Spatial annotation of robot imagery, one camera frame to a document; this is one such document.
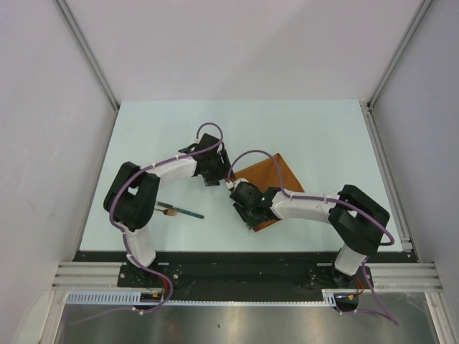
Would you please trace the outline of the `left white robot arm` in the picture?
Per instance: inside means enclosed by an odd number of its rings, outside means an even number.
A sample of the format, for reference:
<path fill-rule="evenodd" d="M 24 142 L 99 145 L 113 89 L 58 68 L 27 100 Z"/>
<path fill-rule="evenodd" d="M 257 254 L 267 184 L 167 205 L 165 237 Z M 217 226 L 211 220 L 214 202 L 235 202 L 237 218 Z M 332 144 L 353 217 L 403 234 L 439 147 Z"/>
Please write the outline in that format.
<path fill-rule="evenodd" d="M 128 161 L 118 170 L 103 202 L 109 221 L 119 229 L 128 261 L 135 265 L 134 279 L 153 285 L 158 268 L 151 264 L 156 252 L 147 225 L 156 205 L 158 191 L 181 179 L 201 176 L 205 186 L 218 186 L 229 172 L 230 160 L 224 143 L 204 134 L 177 155 L 144 168 Z"/>

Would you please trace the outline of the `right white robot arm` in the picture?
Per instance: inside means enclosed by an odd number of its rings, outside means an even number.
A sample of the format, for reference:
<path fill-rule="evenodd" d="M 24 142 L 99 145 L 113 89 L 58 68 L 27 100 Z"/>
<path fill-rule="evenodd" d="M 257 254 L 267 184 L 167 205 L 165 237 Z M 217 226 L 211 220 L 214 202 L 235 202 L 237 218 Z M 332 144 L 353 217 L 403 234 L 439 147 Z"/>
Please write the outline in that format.
<path fill-rule="evenodd" d="M 344 244 L 331 268 L 332 283 L 348 287 L 366 258 L 394 243 L 389 212 L 353 185 L 313 195 L 270 187 L 261 191 L 244 178 L 228 182 L 233 207 L 250 229 L 269 221 L 305 219 L 331 225 Z"/>

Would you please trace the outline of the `orange cloth napkin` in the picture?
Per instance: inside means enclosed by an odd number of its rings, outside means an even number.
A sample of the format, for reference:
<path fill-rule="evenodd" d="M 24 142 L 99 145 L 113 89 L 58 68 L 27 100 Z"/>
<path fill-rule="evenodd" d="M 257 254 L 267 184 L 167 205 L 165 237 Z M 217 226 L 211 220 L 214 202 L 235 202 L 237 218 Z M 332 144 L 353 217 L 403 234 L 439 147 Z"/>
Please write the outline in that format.
<path fill-rule="evenodd" d="M 266 158 L 259 163 L 233 173 L 233 187 L 230 189 L 230 193 L 231 190 L 238 185 L 238 183 L 243 181 L 254 184 L 262 192 L 265 192 L 266 189 L 270 187 L 278 187 L 278 193 L 280 193 L 281 186 L 283 186 L 287 191 L 304 191 L 300 181 L 295 177 L 283 157 L 278 153 L 276 153 L 272 158 Z"/>

